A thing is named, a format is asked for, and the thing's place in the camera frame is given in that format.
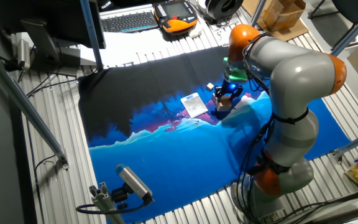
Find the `metal frame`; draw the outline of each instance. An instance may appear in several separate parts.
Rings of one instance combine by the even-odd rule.
[[[114,12],[102,12],[101,17],[104,19],[144,11],[152,11],[152,6],[138,6]],[[243,8],[240,8],[233,15],[233,18],[234,21],[238,22],[223,29],[222,35],[228,36],[231,29],[238,23],[250,24],[249,22],[251,21],[251,17]],[[148,48],[150,50],[146,52],[140,51],[136,55],[134,63],[116,66],[133,66],[152,60],[160,60],[211,47],[219,47],[221,37],[214,32],[214,28],[207,25],[202,19],[199,20],[198,24],[203,30],[203,33],[199,37],[194,39],[182,35],[172,37],[167,41],[166,49],[153,52]],[[150,38],[157,37],[159,38],[160,34],[155,34],[155,36]],[[310,32],[288,42],[307,49],[321,51],[321,47]],[[82,77],[91,72],[90,68],[83,67],[83,70],[78,71],[78,76]],[[28,92],[45,78],[47,78],[46,74],[24,76],[23,82],[20,85],[24,89],[24,92]],[[55,84],[72,79],[74,78],[60,76],[50,78],[49,82]],[[347,137],[350,140],[354,140],[358,138],[358,106],[357,99],[353,99],[351,96],[351,90],[347,91],[345,88],[341,88],[336,94],[324,98],[323,101]],[[48,126],[57,137],[59,143],[70,156],[71,168],[67,171],[60,169],[55,174],[52,162],[42,164],[37,170],[41,182],[48,180],[48,184],[44,184],[40,188],[41,201],[39,202],[35,198],[36,205],[42,203],[46,223],[106,223],[104,217],[78,214],[75,211],[77,205],[92,203],[88,186],[98,184],[94,176],[89,150],[85,141],[82,120],[78,111],[78,100],[78,85],[75,82],[53,86],[52,90],[41,91],[30,99],[41,117],[47,121]],[[50,155],[50,149],[43,147],[44,143],[39,141],[40,137],[38,134],[35,133],[29,136],[25,133],[25,137],[27,142],[29,138],[33,140],[35,158],[38,161]],[[343,163],[341,164],[338,164],[331,154],[310,161],[314,169],[314,180],[305,188],[285,196],[283,200],[285,201],[284,210],[277,213],[278,217],[281,218],[310,203],[323,202],[357,192],[358,188],[343,175],[357,158],[358,147],[346,152],[343,155]],[[243,214],[236,207],[233,207],[230,192],[230,187],[225,186],[214,194],[147,220],[142,224],[243,223]],[[41,220],[39,214],[40,210],[37,208],[37,215],[39,220]]]
[[[354,149],[355,147],[358,146],[358,138],[351,141],[349,144],[347,144],[346,146],[340,147],[339,149],[336,149],[335,151],[332,152],[334,158],[338,159],[339,162],[342,161],[342,155],[345,152],[348,152],[352,149]]]
[[[265,7],[265,4],[266,4],[266,0],[259,0],[258,5],[256,5],[254,16],[252,16],[252,19],[251,19],[251,26],[252,27],[255,27],[256,24],[258,23],[258,19],[259,19],[261,13],[262,13],[262,10]]]
[[[89,39],[91,40],[91,46],[93,49],[94,58],[96,60],[96,68],[100,72],[103,70],[103,63],[102,63],[102,58],[100,56],[98,38],[96,36],[96,31],[94,29],[89,0],[81,0],[81,7],[88,28],[88,35],[89,35]]]
[[[331,55],[338,56],[349,44],[350,42],[358,35],[358,24],[356,25],[355,29],[352,29],[345,38],[343,38],[340,43],[333,48]]]
[[[333,15],[333,14],[339,13],[339,11],[335,11],[335,12],[328,12],[328,13],[324,13],[324,14],[320,14],[320,15],[314,16],[314,14],[317,12],[317,10],[320,8],[320,6],[323,5],[323,3],[324,3],[325,1],[326,1],[326,0],[322,0],[322,1],[316,6],[316,8],[313,10],[313,12],[311,12],[311,13],[309,14],[308,19],[314,19],[314,18],[321,17],[321,16],[328,16],[328,15]]]
[[[0,85],[7,91],[9,97],[25,114],[32,123],[34,128],[39,132],[51,150],[57,155],[63,164],[63,168],[68,168],[67,156],[62,151],[55,136],[50,132],[48,126],[44,123],[41,116],[35,110],[29,99],[25,96],[17,82],[5,71],[3,64],[0,62]]]
[[[313,10],[313,12],[311,12],[308,16],[308,19],[314,19],[314,18],[317,18],[317,17],[322,17],[322,16],[328,16],[328,15],[333,15],[333,14],[337,14],[339,13],[339,11],[335,11],[335,12],[328,12],[328,13],[325,13],[325,14],[320,14],[320,15],[317,15],[317,16],[314,16],[314,14],[316,13],[316,11],[320,8],[320,6],[325,2],[325,0],[322,0],[317,6],[316,8]],[[347,37],[349,34],[352,34],[352,31],[355,27],[358,27],[358,24],[353,24],[351,26],[351,28],[349,30],[346,31],[346,33],[333,45],[333,47],[331,48],[331,50],[333,51],[334,49],[336,49],[336,47],[342,43],[342,40],[345,39],[345,37]],[[358,45],[358,42],[354,42],[354,43],[350,43],[351,40],[353,39],[351,38],[349,43],[347,45],[345,45],[345,47],[352,47],[352,46],[355,46],[355,45]]]

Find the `gray floor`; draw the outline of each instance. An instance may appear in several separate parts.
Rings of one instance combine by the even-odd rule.
[[[309,28],[310,33],[316,39],[321,50],[326,53],[331,52],[332,45],[350,28],[352,25],[344,16],[334,14],[330,16],[317,17],[312,20],[308,19],[308,14],[318,5],[320,0],[305,0],[306,10],[301,16],[303,23]],[[327,0],[316,12],[315,15],[336,11],[331,0]],[[347,65],[347,80],[353,93],[358,99],[358,74],[352,65],[347,61],[347,57],[357,48],[348,47],[339,54],[339,58]]]

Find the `blue mat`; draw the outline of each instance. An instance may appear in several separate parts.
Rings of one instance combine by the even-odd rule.
[[[189,60],[191,55],[188,54],[184,57],[184,62],[197,60]],[[161,81],[167,74],[138,80],[147,69],[158,73],[156,70],[167,64],[153,63],[155,65],[146,69],[131,66],[133,76],[126,76],[122,82],[116,78],[122,77],[120,68],[112,70],[111,75],[105,75],[92,91],[81,86],[81,82],[82,85],[90,85],[95,77],[80,81],[80,112],[96,180],[106,182],[109,190],[121,187],[123,181],[115,173],[115,168],[118,164],[126,164],[153,191],[155,202],[137,212],[123,214],[126,222],[148,220],[180,208],[236,179],[250,141],[272,112],[269,97],[265,93],[251,91],[250,86],[245,85],[244,94],[234,102],[235,108],[219,120],[221,118],[214,114],[215,106],[210,100],[212,93],[204,86],[208,82],[220,84],[223,76],[219,73],[211,78],[211,72],[197,76],[213,65],[206,64],[200,71],[194,68],[181,72],[189,74],[188,77],[175,76],[176,80],[166,77],[167,80]],[[129,68],[122,69],[122,72],[127,72]],[[113,92],[117,92],[118,88],[125,89],[126,93],[132,90],[136,93],[121,94],[125,102],[132,103],[131,110],[112,100],[115,99]],[[152,98],[152,92],[158,93],[155,96],[164,97]],[[199,93],[209,109],[208,113],[195,119],[188,117],[180,102],[180,98],[193,92]],[[115,105],[114,109],[108,108],[110,104]],[[312,101],[309,109],[319,119],[319,135],[316,144],[305,156],[307,159],[314,159],[349,142],[322,100]],[[254,154],[258,154],[261,147],[255,147]],[[252,158],[250,165],[255,164],[255,157]],[[130,195],[126,203],[131,208],[142,201],[136,195]]]

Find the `metal table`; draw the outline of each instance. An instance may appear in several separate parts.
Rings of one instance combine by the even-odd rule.
[[[122,9],[114,13],[102,13],[101,17],[119,16],[121,14],[126,15],[151,10],[151,6],[139,6],[131,9]],[[181,36],[173,37],[168,41],[166,49],[159,50],[158,52],[150,51],[145,54],[136,53],[133,63],[117,65],[117,67],[127,67],[133,64],[147,63],[151,60],[159,60],[217,47],[220,44],[220,36],[222,34],[229,34],[236,24],[249,24],[251,18],[243,8],[240,8],[232,21],[233,24],[222,29],[222,33],[217,33],[215,27],[208,26],[207,23],[200,19],[199,24],[203,28],[203,33],[199,37],[195,39],[190,37],[183,38]],[[290,40],[289,43],[308,49],[320,50],[319,45],[310,33]],[[91,69],[83,67],[78,71],[78,76],[89,73],[91,73]],[[46,75],[24,75],[21,87],[27,93],[46,77]],[[52,75],[47,83],[54,84],[72,79],[74,78],[55,77]],[[340,127],[353,140],[358,137],[358,106],[351,95],[351,91],[342,88],[335,95],[328,96],[323,100]],[[42,222],[40,204],[42,205],[45,223],[106,223],[104,217],[84,215],[75,211],[76,206],[91,203],[88,187],[98,184],[94,176],[83,125],[78,111],[78,100],[79,95],[76,82],[53,86],[51,90],[45,89],[30,99],[51,132],[56,136],[59,144],[65,149],[64,153],[70,160],[70,168],[67,171],[55,167],[56,158],[51,159],[51,162],[42,164],[37,170],[40,180],[41,201],[38,201],[35,191],[34,198],[37,218],[40,220],[40,223]],[[25,130],[27,130],[26,122],[23,125]],[[31,155],[33,153],[36,162],[51,156],[53,152],[42,141],[42,138],[35,131],[34,127],[30,125],[28,128],[29,133],[25,134],[28,154]],[[29,147],[30,139],[33,151]],[[305,188],[283,196],[288,203],[285,204],[285,209],[278,213],[278,216],[284,216],[309,203],[323,202],[358,191],[355,185],[343,174],[357,157],[358,147],[344,154],[342,164],[338,164],[331,155],[322,156],[311,161],[315,173],[314,180]],[[30,171],[32,179],[34,179],[34,171],[32,169]],[[240,223],[241,219],[242,215],[233,206],[231,201],[229,187],[224,187],[201,200],[147,220],[144,223],[235,224]]]

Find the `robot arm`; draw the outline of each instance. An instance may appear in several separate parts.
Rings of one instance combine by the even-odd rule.
[[[313,180],[313,169],[303,156],[316,141],[318,120],[308,103],[337,92],[346,79],[346,66],[335,56],[259,35],[248,25],[233,28],[224,82],[237,83],[229,78],[234,70],[270,79],[272,134],[264,148],[266,161],[254,174],[254,193],[256,200],[274,200]]]

